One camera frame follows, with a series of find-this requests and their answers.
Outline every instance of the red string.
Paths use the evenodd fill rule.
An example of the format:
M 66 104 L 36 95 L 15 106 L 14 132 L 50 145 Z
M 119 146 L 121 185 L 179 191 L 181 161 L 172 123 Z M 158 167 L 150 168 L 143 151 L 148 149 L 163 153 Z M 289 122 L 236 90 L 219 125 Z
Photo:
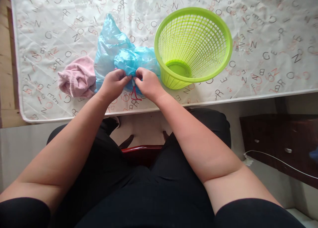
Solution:
M 136 87 L 135 87 L 135 86 L 132 87 L 132 99 L 133 99 L 133 100 L 142 101 L 142 99 L 137 98 Z

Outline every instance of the left hand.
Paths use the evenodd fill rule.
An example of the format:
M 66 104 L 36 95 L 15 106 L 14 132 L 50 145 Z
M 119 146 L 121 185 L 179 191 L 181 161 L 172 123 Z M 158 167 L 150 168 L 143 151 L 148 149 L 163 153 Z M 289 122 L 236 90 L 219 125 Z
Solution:
M 103 85 L 98 91 L 98 94 L 109 103 L 120 96 L 126 84 L 131 80 L 132 76 L 126 76 L 122 69 L 116 69 L 108 73 L 104 79 Z

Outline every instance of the wooden chair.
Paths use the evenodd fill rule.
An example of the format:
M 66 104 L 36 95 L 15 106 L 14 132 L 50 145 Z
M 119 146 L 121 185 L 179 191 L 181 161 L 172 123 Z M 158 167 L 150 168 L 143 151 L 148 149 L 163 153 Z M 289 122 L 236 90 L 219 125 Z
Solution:
M 168 139 L 168 134 L 166 131 L 163 131 L 163 138 L 166 141 Z M 160 150 L 163 145 L 140 145 L 128 148 L 128 146 L 133 141 L 134 135 L 131 135 L 126 139 L 119 148 L 122 150 L 124 157 L 127 159 L 127 162 L 131 166 L 143 165 L 150 167 L 156 157 L 159 155 Z

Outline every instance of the wooden drawer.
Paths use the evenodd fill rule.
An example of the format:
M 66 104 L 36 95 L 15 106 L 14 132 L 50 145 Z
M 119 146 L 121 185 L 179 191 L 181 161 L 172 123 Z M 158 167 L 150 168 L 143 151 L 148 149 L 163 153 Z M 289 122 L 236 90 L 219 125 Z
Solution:
M 264 114 L 242 117 L 240 122 L 246 152 L 264 152 L 303 173 L 318 177 L 318 163 L 309 156 L 309 152 L 318 147 L 318 115 Z M 248 155 L 318 188 L 318 179 L 268 155 L 258 152 Z

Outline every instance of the basket rim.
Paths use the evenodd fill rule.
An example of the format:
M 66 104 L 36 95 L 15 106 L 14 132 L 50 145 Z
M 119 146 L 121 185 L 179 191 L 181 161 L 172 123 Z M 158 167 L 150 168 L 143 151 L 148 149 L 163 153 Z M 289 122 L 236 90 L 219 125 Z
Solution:
M 179 74 L 174 73 L 173 71 L 171 71 L 166 65 L 165 63 L 162 61 L 160 54 L 159 54 L 159 49 L 158 49 L 158 41 L 159 41 L 159 36 L 160 33 L 162 32 L 162 30 L 164 29 L 164 27 L 168 24 L 168 22 L 170 22 L 171 20 L 173 20 L 174 18 L 177 18 L 181 15 L 185 15 L 185 14 L 195 14 L 197 13 L 200 16 L 203 16 L 205 18 L 208 18 L 210 20 L 212 20 L 223 32 L 224 37 L 226 39 L 226 53 L 225 53 L 225 60 L 219 65 L 219 67 L 214 70 L 213 73 L 205 76 L 205 77 L 199 77 L 199 78 L 189 78 L 189 77 L 184 77 L 184 76 L 180 76 Z M 175 12 L 171 13 L 170 15 L 168 15 L 158 26 L 158 29 L 156 31 L 155 34 L 155 40 L 154 40 L 154 51 L 155 51 L 155 55 L 156 58 L 158 60 L 159 65 L 161 66 L 162 69 L 165 70 L 166 73 L 168 73 L 170 76 L 174 77 L 177 80 L 183 81 L 183 82 L 203 82 L 203 81 L 208 81 L 212 78 L 214 78 L 216 75 L 218 75 L 220 72 L 223 71 L 223 69 L 225 68 L 225 66 L 229 63 L 230 59 L 231 59 L 231 55 L 232 55 L 232 36 L 231 36 L 231 32 L 228 28 L 228 26 L 226 25 L 226 23 L 223 21 L 223 19 L 221 17 L 219 17 L 217 14 L 204 9 L 204 8 L 200 8 L 200 7 L 186 7 L 180 10 L 176 10 Z

